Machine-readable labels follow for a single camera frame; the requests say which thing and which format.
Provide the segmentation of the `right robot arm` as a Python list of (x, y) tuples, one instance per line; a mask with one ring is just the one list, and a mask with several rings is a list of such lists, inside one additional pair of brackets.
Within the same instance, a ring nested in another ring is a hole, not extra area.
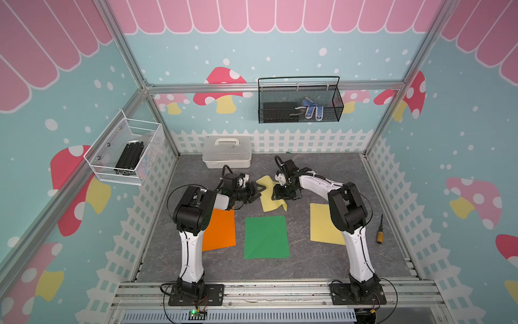
[(372, 305), (378, 310), (388, 303), (381, 284), (370, 261), (366, 243), (365, 227), (368, 212), (364, 196), (352, 183), (341, 183), (317, 174), (309, 167), (299, 168), (290, 159), (275, 156), (279, 170), (275, 179), (272, 199), (295, 201), (302, 198), (302, 191), (309, 190), (328, 202), (330, 220), (341, 232), (349, 258), (349, 282), (338, 279), (329, 284), (330, 297), (334, 305)]

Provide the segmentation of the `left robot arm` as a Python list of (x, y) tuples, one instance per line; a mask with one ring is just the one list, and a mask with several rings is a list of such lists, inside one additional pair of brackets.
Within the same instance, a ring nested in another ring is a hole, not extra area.
[(205, 283), (202, 265), (202, 243), (215, 210), (231, 211), (236, 203), (251, 204), (258, 200), (266, 186), (251, 181), (247, 174), (235, 174), (223, 166), (220, 182), (210, 190), (199, 184), (180, 186), (184, 189), (174, 211), (168, 215), (176, 225), (182, 244), (182, 266), (175, 282), (161, 284), (168, 306), (192, 305), (197, 313), (200, 305), (221, 306), (224, 285)]

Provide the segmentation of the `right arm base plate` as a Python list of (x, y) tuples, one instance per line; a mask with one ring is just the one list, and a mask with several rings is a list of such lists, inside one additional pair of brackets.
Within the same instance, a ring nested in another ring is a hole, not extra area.
[(368, 290), (360, 290), (356, 285), (334, 281), (328, 285), (333, 305), (366, 305), (377, 309), (387, 304), (383, 287), (378, 283)]

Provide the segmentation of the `yellow paper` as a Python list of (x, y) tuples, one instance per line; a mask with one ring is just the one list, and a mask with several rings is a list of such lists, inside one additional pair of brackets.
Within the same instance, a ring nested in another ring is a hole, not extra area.
[(310, 240), (345, 246), (344, 237), (334, 226), (327, 204), (310, 204)]
[(287, 211), (287, 203), (281, 200), (273, 199), (273, 189), (277, 182), (273, 181), (269, 175), (265, 175), (256, 181), (257, 185), (265, 186), (266, 189), (261, 192), (260, 201), (264, 212), (270, 212), (277, 210), (282, 207), (284, 211)]

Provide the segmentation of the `orange paper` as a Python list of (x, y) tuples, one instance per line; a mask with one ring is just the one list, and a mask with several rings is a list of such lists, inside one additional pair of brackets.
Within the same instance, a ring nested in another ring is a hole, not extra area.
[(234, 247), (236, 245), (235, 212), (214, 209), (210, 224), (205, 230), (202, 251)]

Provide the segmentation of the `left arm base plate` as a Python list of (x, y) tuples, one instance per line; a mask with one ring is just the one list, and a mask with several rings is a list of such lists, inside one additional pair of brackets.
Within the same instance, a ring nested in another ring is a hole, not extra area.
[(223, 284), (207, 284), (201, 297), (191, 297), (184, 293), (174, 292), (169, 297), (169, 306), (222, 306), (225, 286)]

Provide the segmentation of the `small green paper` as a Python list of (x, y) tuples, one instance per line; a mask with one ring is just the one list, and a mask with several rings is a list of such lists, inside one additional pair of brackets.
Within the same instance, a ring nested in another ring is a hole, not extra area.
[(244, 259), (287, 259), (289, 257), (285, 216), (245, 219)]

